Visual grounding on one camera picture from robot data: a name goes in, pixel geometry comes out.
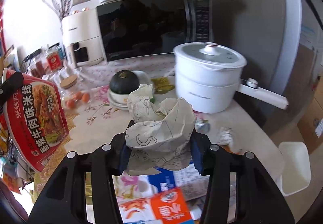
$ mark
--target green pumpkin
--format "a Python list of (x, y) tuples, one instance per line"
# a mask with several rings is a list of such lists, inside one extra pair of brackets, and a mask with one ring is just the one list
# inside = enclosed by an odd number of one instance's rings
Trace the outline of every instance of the green pumpkin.
[(128, 70), (117, 72), (110, 81), (110, 90), (119, 95), (128, 95), (139, 88), (136, 74)]

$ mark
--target crumpled wrapper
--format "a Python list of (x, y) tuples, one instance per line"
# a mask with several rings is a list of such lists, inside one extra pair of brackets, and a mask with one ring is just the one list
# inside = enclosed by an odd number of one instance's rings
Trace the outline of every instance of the crumpled wrapper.
[(160, 173), (154, 167), (178, 171), (191, 160), (192, 106), (184, 98), (167, 98), (155, 105), (150, 102), (152, 89), (153, 85), (140, 85), (128, 97), (128, 110), (136, 122), (126, 130), (126, 144), (132, 150), (129, 175)]

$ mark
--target white wall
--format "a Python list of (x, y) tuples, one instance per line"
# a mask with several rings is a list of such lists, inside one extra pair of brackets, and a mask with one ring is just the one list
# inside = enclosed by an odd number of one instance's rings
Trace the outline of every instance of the white wall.
[[(94, 8), (97, 4), (90, 1), (72, 10)], [(6, 47), (19, 47), (21, 59), (43, 45), (62, 41), (58, 17), (41, 0), (4, 0), (3, 21)]]

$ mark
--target white electric pot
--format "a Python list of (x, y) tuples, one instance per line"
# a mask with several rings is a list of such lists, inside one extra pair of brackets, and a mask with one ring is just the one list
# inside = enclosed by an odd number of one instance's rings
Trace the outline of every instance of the white electric pot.
[(174, 48), (176, 55), (175, 87), (178, 97), (183, 97), (193, 110), (217, 113), (225, 110), (239, 91), (246, 95), (286, 109), (285, 97), (258, 87), (249, 79), (240, 84), (240, 75), (247, 64), (238, 52), (215, 43), (192, 42)]

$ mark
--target pot lid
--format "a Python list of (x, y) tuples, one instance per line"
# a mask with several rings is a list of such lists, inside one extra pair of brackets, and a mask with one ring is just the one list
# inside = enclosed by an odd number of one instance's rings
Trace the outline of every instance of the pot lid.
[(246, 59), (235, 50), (212, 42), (190, 42), (174, 48), (176, 56), (188, 58), (208, 66), (240, 68), (247, 64)]

